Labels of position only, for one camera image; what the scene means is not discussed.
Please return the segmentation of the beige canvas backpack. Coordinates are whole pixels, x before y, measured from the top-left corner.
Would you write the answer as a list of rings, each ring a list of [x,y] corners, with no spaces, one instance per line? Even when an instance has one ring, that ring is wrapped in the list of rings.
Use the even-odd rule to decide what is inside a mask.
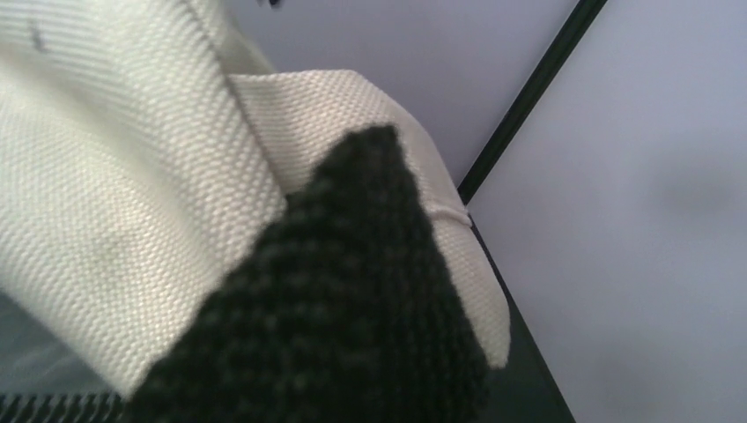
[[[220,1],[2,2],[1,292],[114,389],[4,422],[474,422],[510,349],[427,131]]]

